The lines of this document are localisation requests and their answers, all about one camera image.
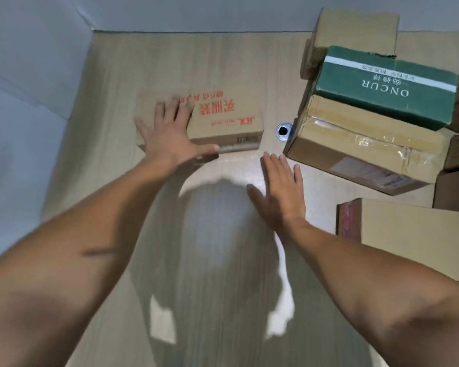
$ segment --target light wood floor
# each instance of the light wood floor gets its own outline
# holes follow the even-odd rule
[[[308,36],[95,33],[44,219],[142,158],[132,121],[141,91],[250,81],[260,90],[266,128],[259,151],[224,154],[171,178],[128,271],[94,317],[71,366],[372,364],[367,344],[290,246],[285,251],[294,318],[284,336],[264,340],[282,283],[273,234],[254,212],[245,185],[263,188],[259,157],[282,152],[275,128],[296,116],[306,85],[299,66]],[[399,58],[459,72],[459,33],[400,33],[397,51]],[[303,174],[307,218],[330,232],[336,205],[358,197],[432,203],[432,186],[392,198],[311,167],[304,166]],[[155,312],[154,303],[173,320]]]

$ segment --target white wall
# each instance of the white wall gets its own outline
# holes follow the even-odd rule
[[[309,31],[320,8],[402,15],[401,30],[459,30],[459,0],[74,0],[94,29],[142,32]]]
[[[71,0],[0,0],[0,76],[68,118],[91,37]]]
[[[43,106],[0,90],[0,253],[41,222],[66,123]]]

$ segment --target white stripe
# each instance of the white stripe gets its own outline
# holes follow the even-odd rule
[[[456,89],[457,89],[455,85],[446,84],[445,82],[431,80],[425,77],[410,75],[408,73],[398,72],[398,71],[394,71],[391,69],[376,67],[374,65],[363,64],[363,63],[359,63],[358,61],[349,61],[347,59],[330,57],[330,56],[326,56],[324,61],[327,63],[343,65],[345,67],[361,69],[366,72],[377,73],[377,74],[381,74],[384,76],[391,76],[396,79],[411,81],[411,82],[415,82],[420,85],[436,87],[436,88],[447,90],[450,92],[456,92]]]

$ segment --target person's left arm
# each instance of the person's left arm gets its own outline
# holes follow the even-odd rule
[[[165,180],[216,145],[190,142],[193,102],[158,103],[154,129],[139,120],[146,157],[17,242],[0,257],[0,366],[64,366],[128,265]]]

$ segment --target green oncur box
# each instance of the green oncur box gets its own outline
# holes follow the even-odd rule
[[[331,46],[312,94],[438,130],[451,122],[457,83],[453,72]]]

